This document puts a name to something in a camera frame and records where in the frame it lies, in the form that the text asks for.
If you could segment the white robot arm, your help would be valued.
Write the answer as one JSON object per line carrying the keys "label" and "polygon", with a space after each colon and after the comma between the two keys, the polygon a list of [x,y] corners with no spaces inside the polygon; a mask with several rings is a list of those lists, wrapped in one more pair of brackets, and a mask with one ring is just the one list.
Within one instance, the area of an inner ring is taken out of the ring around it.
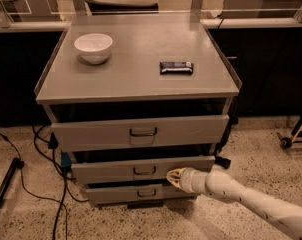
{"label": "white robot arm", "polygon": [[167,173],[167,180],[186,193],[223,202],[238,202],[293,240],[302,240],[302,207],[246,187],[222,171],[185,167]]}

